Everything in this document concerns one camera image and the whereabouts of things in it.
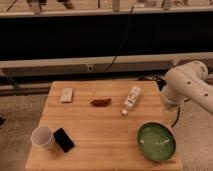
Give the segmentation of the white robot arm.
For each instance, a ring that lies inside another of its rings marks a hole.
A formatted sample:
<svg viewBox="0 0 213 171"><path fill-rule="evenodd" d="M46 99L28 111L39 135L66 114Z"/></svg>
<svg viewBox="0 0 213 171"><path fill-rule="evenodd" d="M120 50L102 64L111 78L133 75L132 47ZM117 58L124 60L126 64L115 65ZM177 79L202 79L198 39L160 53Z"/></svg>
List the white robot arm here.
<svg viewBox="0 0 213 171"><path fill-rule="evenodd" d="M170 69L165 75L166 85L161 91L161 101L167 109L178 106L189 98L213 115L213 86L207 84L207 66L191 61Z"/></svg>

